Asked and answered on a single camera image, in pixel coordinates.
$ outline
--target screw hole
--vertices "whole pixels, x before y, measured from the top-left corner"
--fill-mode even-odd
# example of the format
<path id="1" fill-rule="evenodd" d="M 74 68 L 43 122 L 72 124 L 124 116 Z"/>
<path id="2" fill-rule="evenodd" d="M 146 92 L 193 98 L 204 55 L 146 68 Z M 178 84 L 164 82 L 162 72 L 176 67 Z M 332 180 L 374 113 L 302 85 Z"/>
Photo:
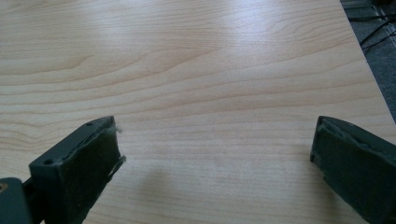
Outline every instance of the screw hole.
<path id="1" fill-rule="evenodd" d="M 44 165 L 51 165 L 51 164 L 53 164 L 53 160 L 49 159 L 49 160 L 43 161 L 43 164 Z"/>
<path id="2" fill-rule="evenodd" d="M 3 192 L 4 190 L 6 190 L 7 187 L 8 187 L 8 184 L 0 183 L 0 193 Z"/>

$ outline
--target wood grain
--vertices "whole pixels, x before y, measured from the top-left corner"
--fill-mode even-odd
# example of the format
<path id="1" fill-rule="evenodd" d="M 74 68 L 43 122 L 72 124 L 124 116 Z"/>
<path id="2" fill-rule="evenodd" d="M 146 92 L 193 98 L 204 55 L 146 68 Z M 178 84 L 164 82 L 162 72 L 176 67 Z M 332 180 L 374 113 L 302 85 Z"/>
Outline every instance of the wood grain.
<path id="1" fill-rule="evenodd" d="M 396 127 L 337 0 L 2 1 L 0 176 L 114 115 L 85 223 L 364 223 L 308 160 L 316 119 Z"/>

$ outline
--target floor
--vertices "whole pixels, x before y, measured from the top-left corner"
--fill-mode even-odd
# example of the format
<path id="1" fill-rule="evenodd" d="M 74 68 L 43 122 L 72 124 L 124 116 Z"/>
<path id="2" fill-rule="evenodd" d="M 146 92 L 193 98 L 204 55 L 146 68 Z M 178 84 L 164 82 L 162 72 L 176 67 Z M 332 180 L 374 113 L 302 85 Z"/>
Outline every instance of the floor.
<path id="1" fill-rule="evenodd" d="M 366 18 L 373 16 L 389 15 L 396 13 L 396 0 L 390 6 L 376 7 L 367 0 L 342 0 L 344 10 L 349 18 Z M 375 35 L 368 39 L 363 45 L 367 63 L 370 65 L 375 80 L 384 95 L 393 120 L 396 120 L 396 33 L 395 36 L 386 38 L 392 32 L 396 32 L 396 16 L 386 19 L 371 21 L 351 21 L 351 26 L 356 37 L 361 42 L 378 26 L 387 20 L 394 19 L 394 23 L 381 28 Z M 380 40 L 384 41 L 372 48 L 365 49 Z"/>

